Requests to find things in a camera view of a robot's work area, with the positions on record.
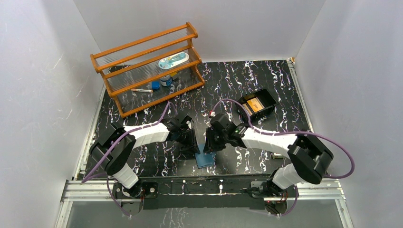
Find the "blue card holder wallet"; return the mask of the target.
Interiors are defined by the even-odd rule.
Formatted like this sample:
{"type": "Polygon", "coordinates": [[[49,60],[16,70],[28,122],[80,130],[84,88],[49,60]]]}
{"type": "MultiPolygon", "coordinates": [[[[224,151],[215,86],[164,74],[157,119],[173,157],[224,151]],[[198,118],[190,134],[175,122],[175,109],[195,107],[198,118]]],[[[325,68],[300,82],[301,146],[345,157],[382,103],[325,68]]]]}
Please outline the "blue card holder wallet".
{"type": "Polygon", "coordinates": [[[213,167],[215,165],[215,152],[211,153],[196,153],[195,160],[198,169],[213,167]]]}

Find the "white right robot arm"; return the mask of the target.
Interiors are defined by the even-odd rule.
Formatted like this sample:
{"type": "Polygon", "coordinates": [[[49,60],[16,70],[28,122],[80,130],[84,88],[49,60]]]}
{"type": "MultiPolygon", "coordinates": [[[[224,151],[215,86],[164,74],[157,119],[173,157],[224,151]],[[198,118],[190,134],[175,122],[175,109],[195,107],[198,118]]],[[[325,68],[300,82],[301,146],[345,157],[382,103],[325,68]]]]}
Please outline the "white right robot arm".
{"type": "Polygon", "coordinates": [[[203,152],[218,152],[225,149],[227,144],[274,152],[290,159],[290,164],[276,169],[267,181],[252,181],[248,188],[241,190],[254,198],[279,197],[287,188],[298,183],[320,184],[334,157],[314,135],[263,134],[245,123],[236,125],[225,115],[217,114],[211,118],[210,127],[206,130],[203,152]]]}

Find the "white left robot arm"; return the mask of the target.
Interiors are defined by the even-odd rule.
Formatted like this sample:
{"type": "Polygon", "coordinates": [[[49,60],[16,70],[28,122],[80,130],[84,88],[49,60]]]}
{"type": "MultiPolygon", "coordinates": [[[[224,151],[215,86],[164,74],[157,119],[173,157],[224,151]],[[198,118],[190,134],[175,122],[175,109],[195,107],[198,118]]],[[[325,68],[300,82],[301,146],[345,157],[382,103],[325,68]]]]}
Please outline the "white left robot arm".
{"type": "Polygon", "coordinates": [[[89,154],[107,175],[121,184],[121,189],[131,198],[138,198],[150,191],[130,168],[127,161],[133,148],[166,141],[181,145],[184,154],[200,153],[192,118],[177,115],[160,122],[139,126],[112,124],[90,147],[89,154]]]}

